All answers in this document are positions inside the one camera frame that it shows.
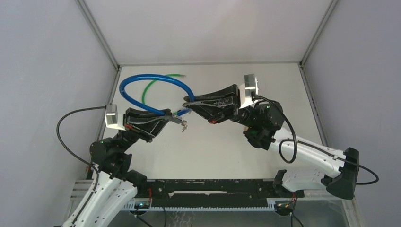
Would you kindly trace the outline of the blue lock keys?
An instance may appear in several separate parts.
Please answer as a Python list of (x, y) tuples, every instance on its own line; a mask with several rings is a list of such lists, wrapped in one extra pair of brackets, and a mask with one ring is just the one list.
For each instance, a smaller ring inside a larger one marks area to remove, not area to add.
[(187, 121), (182, 120), (182, 121), (181, 121), (181, 126), (182, 126), (182, 132), (184, 132), (184, 131), (187, 129), (187, 127), (188, 127)]

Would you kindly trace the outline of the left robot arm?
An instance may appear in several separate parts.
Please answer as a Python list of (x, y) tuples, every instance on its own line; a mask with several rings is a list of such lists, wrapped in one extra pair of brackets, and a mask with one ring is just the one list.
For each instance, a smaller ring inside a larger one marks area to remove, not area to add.
[[(85, 161), (65, 144), (60, 134), (61, 123), (70, 115), (104, 110), (105, 125), (117, 130), (113, 137), (100, 139), (89, 147), (91, 161)], [(163, 114), (129, 108), (117, 113), (116, 105), (104, 105), (71, 111), (62, 116), (56, 125), (60, 144), (76, 159), (94, 170), (93, 182), (73, 213), (62, 224), (64, 227), (106, 227), (133, 197), (142, 197), (148, 191), (147, 177), (130, 169), (132, 155), (126, 151), (138, 140), (152, 140), (169, 123), (182, 123), (182, 118), (169, 109)]]

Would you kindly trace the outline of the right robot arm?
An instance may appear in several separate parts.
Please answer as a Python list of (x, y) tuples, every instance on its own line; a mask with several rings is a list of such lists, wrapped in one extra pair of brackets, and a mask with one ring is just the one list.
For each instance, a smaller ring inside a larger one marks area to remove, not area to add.
[(276, 195), (285, 197), (291, 192), (326, 190), (331, 195), (351, 200), (354, 198), (359, 173), (359, 151), (325, 147), (305, 140), (294, 133), (280, 103), (251, 92), (245, 97), (245, 89), (231, 85), (223, 90), (184, 98), (183, 106), (193, 110), (211, 124), (226, 120), (246, 127), (244, 136), (254, 148), (291, 155), (288, 163), (305, 161), (308, 171), (279, 170), (274, 179)]

